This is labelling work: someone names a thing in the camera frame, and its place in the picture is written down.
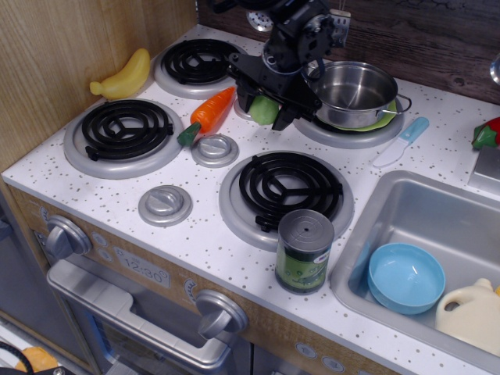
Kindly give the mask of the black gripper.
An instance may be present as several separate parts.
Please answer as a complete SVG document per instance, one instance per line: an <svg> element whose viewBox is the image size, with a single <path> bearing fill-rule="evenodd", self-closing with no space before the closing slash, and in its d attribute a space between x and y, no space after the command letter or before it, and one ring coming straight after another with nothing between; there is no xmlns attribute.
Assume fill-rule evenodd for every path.
<svg viewBox="0 0 500 375"><path fill-rule="evenodd" d="M321 107L321 100L300 73L276 73L261 56L242 53L231 54L228 62L228 74L235 79L238 103L244 113L249 113L252 103L260 95L280 104L272 130L284 130L295 119L316 113Z"/></svg>

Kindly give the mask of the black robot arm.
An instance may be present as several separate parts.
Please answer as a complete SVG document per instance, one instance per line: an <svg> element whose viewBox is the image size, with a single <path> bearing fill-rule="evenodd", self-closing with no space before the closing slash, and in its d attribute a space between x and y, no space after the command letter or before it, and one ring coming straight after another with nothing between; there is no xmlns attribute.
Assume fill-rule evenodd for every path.
<svg viewBox="0 0 500 375"><path fill-rule="evenodd" d="M310 62L320 62L334 46L334 18L326 1L209 1L215 13L236 6L262 11L273 24L260 56L233 53L228 74L237 84L238 102L248 112L258 95L280 104L273 130L284 130L293 120L311 120L321 101L305 82Z"/></svg>

